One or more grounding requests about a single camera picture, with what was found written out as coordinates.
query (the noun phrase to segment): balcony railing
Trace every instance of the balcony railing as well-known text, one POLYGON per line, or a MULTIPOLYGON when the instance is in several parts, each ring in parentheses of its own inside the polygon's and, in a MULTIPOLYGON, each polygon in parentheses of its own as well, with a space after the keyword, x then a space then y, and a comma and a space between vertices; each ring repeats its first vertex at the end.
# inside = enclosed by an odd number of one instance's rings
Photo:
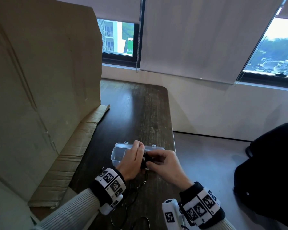
POLYGON ((105 31, 106 36, 113 37, 113 31, 105 31))
POLYGON ((114 51, 114 47, 107 47, 107 51, 114 51))

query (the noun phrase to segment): wristband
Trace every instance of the wristband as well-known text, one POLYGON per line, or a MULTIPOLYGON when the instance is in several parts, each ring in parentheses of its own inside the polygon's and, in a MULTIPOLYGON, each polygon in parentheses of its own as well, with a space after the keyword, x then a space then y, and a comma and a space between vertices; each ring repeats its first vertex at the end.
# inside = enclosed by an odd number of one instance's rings
POLYGON ((221 202, 205 187, 191 201, 184 205, 179 203, 179 206, 190 226, 200 226, 219 211, 221 202))
POLYGON ((111 205, 126 189, 124 180, 120 176, 120 173, 107 168, 89 185, 101 206, 105 203, 111 205))

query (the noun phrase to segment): black bag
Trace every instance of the black bag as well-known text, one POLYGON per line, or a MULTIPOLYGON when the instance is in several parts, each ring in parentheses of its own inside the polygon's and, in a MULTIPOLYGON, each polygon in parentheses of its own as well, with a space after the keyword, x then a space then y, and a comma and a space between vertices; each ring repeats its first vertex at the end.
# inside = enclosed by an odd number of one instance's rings
POLYGON ((234 192, 249 209, 288 227, 288 123, 250 144, 253 157, 234 174, 234 192))

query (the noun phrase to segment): gray floor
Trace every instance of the gray floor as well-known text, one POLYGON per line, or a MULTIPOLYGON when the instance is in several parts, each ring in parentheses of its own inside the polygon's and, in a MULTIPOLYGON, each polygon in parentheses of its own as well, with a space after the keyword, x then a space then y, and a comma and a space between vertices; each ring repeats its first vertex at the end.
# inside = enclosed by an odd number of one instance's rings
POLYGON ((244 152, 248 142, 181 133, 174 133, 174 139, 177 157, 187 176, 211 189, 237 230, 288 229, 250 211, 234 196, 234 170, 248 159, 244 152))

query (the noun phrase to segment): cardboard sheet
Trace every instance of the cardboard sheet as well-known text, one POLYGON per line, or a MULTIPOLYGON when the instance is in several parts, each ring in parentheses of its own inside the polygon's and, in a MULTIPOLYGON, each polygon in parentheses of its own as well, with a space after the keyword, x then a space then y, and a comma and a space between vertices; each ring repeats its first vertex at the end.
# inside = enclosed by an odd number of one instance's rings
POLYGON ((24 201, 99 107, 101 64, 92 8, 0 0, 0 181, 24 201))
POLYGON ((95 128, 110 105, 100 105, 78 125, 62 152, 36 189, 30 207, 58 207, 74 175, 95 128))

